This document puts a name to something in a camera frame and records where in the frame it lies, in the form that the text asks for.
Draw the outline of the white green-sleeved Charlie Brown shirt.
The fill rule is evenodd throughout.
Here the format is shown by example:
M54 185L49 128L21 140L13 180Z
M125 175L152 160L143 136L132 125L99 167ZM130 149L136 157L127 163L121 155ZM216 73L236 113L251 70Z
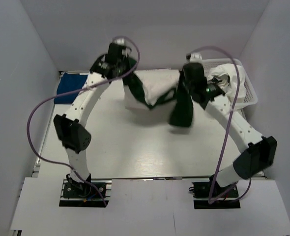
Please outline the white green-sleeved Charlie Brown shirt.
M174 102L168 124L181 128L191 127L194 118L193 101L185 88L181 70L165 68L134 71L122 81L127 109L152 111Z

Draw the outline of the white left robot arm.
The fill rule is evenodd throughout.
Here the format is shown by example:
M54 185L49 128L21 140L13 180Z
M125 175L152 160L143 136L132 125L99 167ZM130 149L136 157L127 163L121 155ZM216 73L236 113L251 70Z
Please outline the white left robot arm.
M79 92L64 114L54 117L58 139L66 150L71 166L67 179L75 184L74 189L80 196L87 196L92 186L86 155L91 141L91 134L86 130L87 120L102 93L110 86L111 79L128 76L127 72L131 69L129 52L131 48L123 38L110 43L108 52L90 68L84 90Z

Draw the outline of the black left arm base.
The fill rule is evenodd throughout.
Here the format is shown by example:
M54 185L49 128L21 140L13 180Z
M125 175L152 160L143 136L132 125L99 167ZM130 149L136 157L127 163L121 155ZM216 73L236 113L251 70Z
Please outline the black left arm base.
M105 208L111 197L112 182L110 180L91 180L91 183L98 190L86 183L73 181L67 174L66 179L63 180L59 206Z

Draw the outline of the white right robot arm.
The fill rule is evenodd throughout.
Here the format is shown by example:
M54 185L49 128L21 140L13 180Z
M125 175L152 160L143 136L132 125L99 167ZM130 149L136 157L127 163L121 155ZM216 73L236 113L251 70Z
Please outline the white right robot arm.
M270 167L274 162L277 141L274 137L265 137L252 128L239 113L230 112L231 103L228 97L218 85L207 82L201 63L184 64L182 74L192 99L229 131L240 152L231 165L213 175L215 180L209 184L210 192L221 196L229 185L249 179Z

